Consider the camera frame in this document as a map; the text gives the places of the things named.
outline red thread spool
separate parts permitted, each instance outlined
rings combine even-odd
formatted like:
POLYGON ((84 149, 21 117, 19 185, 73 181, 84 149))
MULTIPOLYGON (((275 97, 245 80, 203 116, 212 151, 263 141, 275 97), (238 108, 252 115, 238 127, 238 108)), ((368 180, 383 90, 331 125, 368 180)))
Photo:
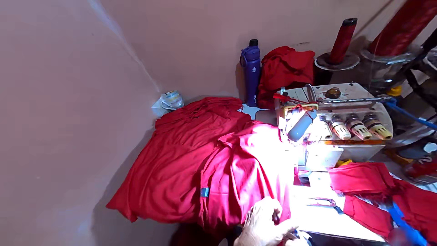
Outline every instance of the red thread spool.
POLYGON ((377 56, 398 56, 437 15, 437 0, 407 0, 368 50, 377 56))
POLYGON ((357 18, 349 18, 343 21, 340 30, 337 34, 334 47, 328 59, 329 64, 337 65, 343 61, 347 48, 349 48, 350 40, 357 26, 357 18))

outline purple water bottle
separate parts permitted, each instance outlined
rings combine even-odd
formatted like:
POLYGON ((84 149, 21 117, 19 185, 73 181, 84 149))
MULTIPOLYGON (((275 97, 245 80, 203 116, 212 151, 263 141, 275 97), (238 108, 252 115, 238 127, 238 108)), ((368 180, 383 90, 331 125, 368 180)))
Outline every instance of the purple water bottle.
POLYGON ((246 83, 246 104, 249 107, 257 106, 257 89, 261 76, 261 58, 258 48, 258 39, 251 39, 249 46, 241 50, 240 65, 244 69, 246 83))

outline red cloth pile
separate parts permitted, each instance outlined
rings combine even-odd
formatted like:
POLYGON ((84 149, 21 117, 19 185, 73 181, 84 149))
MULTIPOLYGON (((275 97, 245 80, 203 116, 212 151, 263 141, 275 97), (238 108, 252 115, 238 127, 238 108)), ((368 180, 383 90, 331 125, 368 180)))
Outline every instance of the red cloth pile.
POLYGON ((266 196, 290 217, 294 169, 278 129, 238 112, 236 98, 193 102, 156 121, 155 132, 107 204, 130 221, 198 222, 225 233, 266 196), (201 188, 209 197, 200 197, 201 188))
POLYGON ((313 83, 313 51, 298 52, 288 46, 270 51, 262 59, 262 72, 258 86, 257 106, 274 109, 273 94, 282 86, 286 89, 313 83))
POLYGON ((388 212, 366 203, 396 203, 404 220, 429 241, 437 243, 437 194, 394 179, 384 163, 350 163, 329 171, 332 189, 346 195, 344 213, 369 230, 388 238, 393 229, 388 212))

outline blue cable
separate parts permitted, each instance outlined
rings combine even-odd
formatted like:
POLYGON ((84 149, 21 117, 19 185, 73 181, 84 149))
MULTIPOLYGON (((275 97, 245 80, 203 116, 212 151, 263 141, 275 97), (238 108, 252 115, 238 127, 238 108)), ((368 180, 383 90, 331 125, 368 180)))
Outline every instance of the blue cable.
POLYGON ((403 115, 405 115, 405 116, 407 116, 407 117, 409 117, 409 118, 411 118, 411 119, 413 119, 413 120, 419 122, 419 123, 422 124, 422 125, 425 125, 425 126, 427 126, 427 127, 429 127, 429 128, 432 128, 432 129, 434 129, 434 130, 437 130, 437 125, 432 124, 431 122, 428 122, 428 121, 425 121, 425 120, 421 120, 421 119, 415 117, 414 115, 408 113, 406 110, 404 110, 404 109, 398 107, 398 106, 396 105, 396 102, 397 102, 396 99, 392 98, 392 99, 390 99, 390 100, 384 102, 384 104, 385 104, 386 106, 388 106, 388 107, 390 107, 390 108, 396 110, 397 112, 399 112, 399 113, 401 113, 401 114, 403 114, 403 115))

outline wall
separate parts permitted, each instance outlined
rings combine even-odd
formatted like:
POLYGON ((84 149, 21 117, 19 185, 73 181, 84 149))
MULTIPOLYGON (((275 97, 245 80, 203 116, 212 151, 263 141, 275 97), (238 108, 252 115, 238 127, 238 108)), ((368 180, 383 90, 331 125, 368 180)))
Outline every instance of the wall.
POLYGON ((152 133, 154 82, 85 0, 0 8, 3 246, 161 245, 104 207, 152 133))
POLYGON ((343 19, 357 17, 356 37, 373 40, 403 1, 101 0, 163 91, 187 99, 243 97, 237 63, 249 39, 259 39, 261 57, 284 45, 318 56, 330 51, 343 19))

